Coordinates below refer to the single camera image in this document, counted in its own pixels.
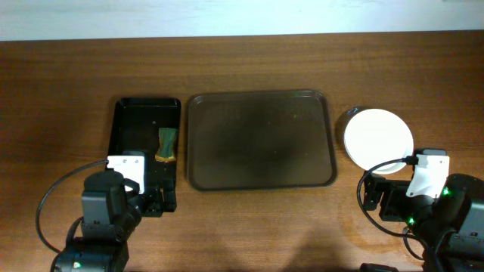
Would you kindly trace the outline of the yellow green sponge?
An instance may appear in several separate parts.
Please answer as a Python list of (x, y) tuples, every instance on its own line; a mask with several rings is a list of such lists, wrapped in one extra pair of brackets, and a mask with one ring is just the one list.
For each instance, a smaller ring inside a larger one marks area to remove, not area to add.
[(177, 128), (158, 128), (159, 148), (155, 154), (155, 160), (158, 162), (176, 161), (175, 144), (177, 139)]

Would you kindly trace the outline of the white plate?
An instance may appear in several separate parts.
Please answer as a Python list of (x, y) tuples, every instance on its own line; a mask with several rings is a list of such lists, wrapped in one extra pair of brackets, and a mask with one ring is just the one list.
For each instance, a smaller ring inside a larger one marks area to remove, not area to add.
[(395, 113), (355, 107), (344, 125), (343, 145), (351, 160), (368, 170), (380, 163), (410, 156), (414, 139), (406, 123)]

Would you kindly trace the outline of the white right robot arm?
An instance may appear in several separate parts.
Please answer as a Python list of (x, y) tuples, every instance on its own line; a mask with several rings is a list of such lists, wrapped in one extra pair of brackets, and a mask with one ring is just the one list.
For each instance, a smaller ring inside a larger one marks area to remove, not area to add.
[(379, 175), (364, 179), (362, 210), (380, 207), (382, 221), (403, 222), (399, 234), (406, 243), (412, 236), (423, 243), (425, 271), (483, 270), (483, 181), (452, 174), (439, 197), (406, 196), (407, 181)]

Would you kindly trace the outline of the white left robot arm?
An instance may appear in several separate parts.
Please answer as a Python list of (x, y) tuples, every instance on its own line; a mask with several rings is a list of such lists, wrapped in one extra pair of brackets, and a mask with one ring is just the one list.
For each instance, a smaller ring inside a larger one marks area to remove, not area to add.
[(119, 172), (88, 176), (81, 197), (83, 216), (67, 232), (51, 271), (120, 272), (129, 260), (128, 239), (143, 217), (176, 209), (175, 180), (162, 180), (146, 193)]

